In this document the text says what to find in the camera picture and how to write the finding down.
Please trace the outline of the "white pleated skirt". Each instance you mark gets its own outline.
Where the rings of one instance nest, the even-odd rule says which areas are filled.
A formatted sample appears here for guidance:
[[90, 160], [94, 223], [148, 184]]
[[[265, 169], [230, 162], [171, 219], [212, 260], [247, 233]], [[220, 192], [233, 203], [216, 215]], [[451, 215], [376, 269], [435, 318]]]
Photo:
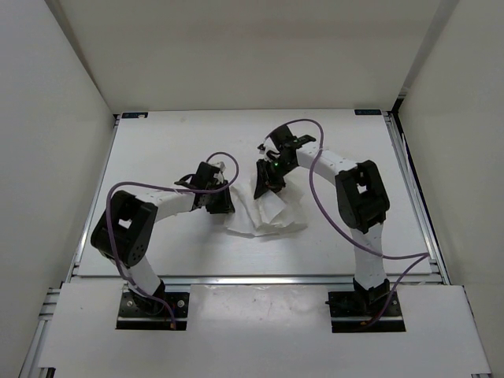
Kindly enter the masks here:
[[294, 182], [278, 193], [271, 191], [254, 198], [255, 178], [236, 183], [230, 188], [235, 212], [226, 216], [228, 232], [243, 237], [262, 237], [299, 232], [308, 226], [302, 208], [303, 192]]

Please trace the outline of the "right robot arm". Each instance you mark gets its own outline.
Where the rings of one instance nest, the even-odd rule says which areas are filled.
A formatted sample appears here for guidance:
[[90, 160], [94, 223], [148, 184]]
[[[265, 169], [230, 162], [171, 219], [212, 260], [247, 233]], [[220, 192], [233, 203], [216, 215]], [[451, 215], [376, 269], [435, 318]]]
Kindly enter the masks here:
[[327, 180], [335, 188], [339, 217], [350, 229], [336, 231], [354, 246], [354, 307], [362, 314], [375, 313], [390, 292], [384, 269], [382, 232], [390, 201], [377, 165], [370, 160], [356, 162], [323, 148], [323, 137], [294, 135], [289, 124], [269, 133], [273, 146], [262, 143], [257, 163], [254, 198], [286, 187], [285, 176], [296, 168], [309, 170], [309, 188], [319, 210], [327, 211], [315, 193], [313, 177]]

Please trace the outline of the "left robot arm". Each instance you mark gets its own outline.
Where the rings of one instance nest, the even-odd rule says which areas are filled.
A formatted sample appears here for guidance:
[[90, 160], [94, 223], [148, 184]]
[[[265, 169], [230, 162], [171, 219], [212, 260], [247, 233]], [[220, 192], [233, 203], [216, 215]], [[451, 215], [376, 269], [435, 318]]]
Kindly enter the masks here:
[[210, 214], [234, 213], [224, 163], [201, 162], [195, 173], [177, 182], [178, 191], [143, 195], [117, 191], [108, 200], [91, 234], [91, 245], [122, 272], [138, 306], [148, 315], [165, 306], [164, 284], [146, 258], [154, 225], [168, 217], [204, 208]]

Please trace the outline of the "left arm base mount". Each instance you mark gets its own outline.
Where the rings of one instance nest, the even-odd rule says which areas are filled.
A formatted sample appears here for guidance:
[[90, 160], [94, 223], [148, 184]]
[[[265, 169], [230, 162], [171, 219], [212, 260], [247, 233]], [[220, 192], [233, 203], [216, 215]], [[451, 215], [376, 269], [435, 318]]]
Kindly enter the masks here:
[[116, 329], [135, 331], [186, 331], [190, 293], [165, 290], [164, 302], [143, 297], [127, 285], [122, 289]]

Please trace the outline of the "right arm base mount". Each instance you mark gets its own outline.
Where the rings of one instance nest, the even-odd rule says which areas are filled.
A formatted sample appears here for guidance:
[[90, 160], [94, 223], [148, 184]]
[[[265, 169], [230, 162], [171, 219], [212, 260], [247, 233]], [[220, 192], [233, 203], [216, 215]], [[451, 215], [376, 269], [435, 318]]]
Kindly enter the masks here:
[[329, 291], [332, 333], [405, 332], [396, 291], [389, 280], [365, 290], [356, 280], [352, 291]]

